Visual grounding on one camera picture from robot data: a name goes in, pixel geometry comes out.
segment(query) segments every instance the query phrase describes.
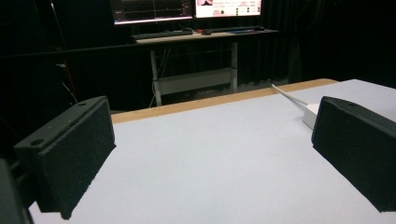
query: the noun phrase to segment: wooden table edge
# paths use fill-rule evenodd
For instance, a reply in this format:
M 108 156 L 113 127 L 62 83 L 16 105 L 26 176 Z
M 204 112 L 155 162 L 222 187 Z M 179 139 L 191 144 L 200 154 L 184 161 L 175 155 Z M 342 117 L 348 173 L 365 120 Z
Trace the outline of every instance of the wooden table edge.
M 304 89 L 309 89 L 313 87 L 319 87 L 324 85 L 330 85 L 333 83 L 337 83 L 338 81 L 328 79 L 328 78 L 320 78 L 315 80 L 309 80 L 304 82 L 298 82 L 293 84 L 287 84 L 281 87 L 283 91 L 299 91 Z M 221 95 L 217 97 L 205 98 L 202 100 L 188 101 L 173 105 L 163 105 L 157 106 L 147 109 L 140 109 L 135 111 L 123 112 L 119 114 L 114 114 L 111 116 L 113 124 L 122 123 L 132 120 L 138 119 L 148 119 L 153 117 L 158 117 L 162 115 L 174 114 L 178 112 L 193 110 L 197 108 L 208 107 L 212 105 L 222 105 L 230 102 L 236 102 L 256 97 L 268 96 L 278 94 L 274 88 L 265 88 L 261 90 L 255 91 L 244 91 L 238 92 L 235 94 Z

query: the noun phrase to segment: white desk frame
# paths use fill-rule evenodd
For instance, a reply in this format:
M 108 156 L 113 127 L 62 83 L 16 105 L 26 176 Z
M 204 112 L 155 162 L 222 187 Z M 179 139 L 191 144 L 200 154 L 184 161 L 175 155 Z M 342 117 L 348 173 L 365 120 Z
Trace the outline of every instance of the white desk frame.
M 231 67 L 192 73 L 173 77 L 158 78 L 158 68 L 155 50 L 150 51 L 152 81 L 154 85 L 155 99 L 157 106 L 162 105 L 161 95 L 200 89 L 204 87 L 216 86 L 231 83 L 231 90 L 236 93 L 238 83 L 238 45 L 237 42 L 231 43 Z

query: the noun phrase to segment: dark background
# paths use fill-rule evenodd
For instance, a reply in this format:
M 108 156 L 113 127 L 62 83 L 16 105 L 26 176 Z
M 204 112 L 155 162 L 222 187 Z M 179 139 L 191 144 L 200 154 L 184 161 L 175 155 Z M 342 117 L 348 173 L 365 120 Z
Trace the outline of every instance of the dark background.
M 238 82 L 288 77 L 290 82 L 315 78 L 358 78 L 396 88 L 395 14 L 386 0 L 264 0 L 260 18 L 192 20 L 134 27 L 114 27 L 108 0 L 0 0 L 0 56 L 125 45 L 131 34 L 262 25 L 280 36 L 238 43 Z M 227 46 L 175 48 L 165 76 L 222 67 Z M 43 124 L 79 101 L 106 95 L 113 110 L 146 108 L 152 98 L 147 51 L 111 52 L 67 60 L 69 73 L 55 66 L 62 60 L 0 61 L 1 157 Z

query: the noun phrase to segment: white power adapter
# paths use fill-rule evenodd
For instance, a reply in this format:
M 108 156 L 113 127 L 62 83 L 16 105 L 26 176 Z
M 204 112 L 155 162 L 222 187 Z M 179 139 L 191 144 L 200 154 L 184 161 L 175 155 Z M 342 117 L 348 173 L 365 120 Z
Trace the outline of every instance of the white power adapter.
M 312 130 L 314 130 L 315 121 L 317 120 L 317 115 L 319 111 L 319 104 L 312 104 L 305 106 L 305 112 L 303 117 L 303 122 L 308 125 Z
M 306 125 L 308 125 L 308 127 L 310 127 L 312 130 L 314 130 L 315 122 L 317 120 L 317 114 L 319 111 L 319 104 L 309 104 L 305 101 L 295 98 L 294 96 L 287 94 L 285 91 L 282 91 L 280 88 L 276 87 L 274 84 L 272 84 L 272 87 L 275 88 L 276 90 L 280 91 L 280 93 L 282 93 L 284 96 L 290 98 L 291 100 L 305 105 L 303 122 Z

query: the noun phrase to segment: keyboard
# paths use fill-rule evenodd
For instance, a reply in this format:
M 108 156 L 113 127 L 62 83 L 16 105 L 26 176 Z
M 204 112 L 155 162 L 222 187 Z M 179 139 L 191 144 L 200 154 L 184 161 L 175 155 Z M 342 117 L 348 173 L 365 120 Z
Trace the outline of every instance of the keyboard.
M 131 38 L 132 40 L 136 41 L 141 39 L 162 38 L 162 37 L 179 36 L 179 35 L 192 35 L 192 31 L 174 31 L 174 32 L 154 33 L 154 34 L 131 35 Z
M 223 33 L 223 32 L 233 32 L 233 31 L 248 31 L 248 30 L 256 30 L 258 26 L 235 26 L 235 27 L 225 27 L 225 28 L 214 28 L 208 29 L 211 30 L 212 33 Z

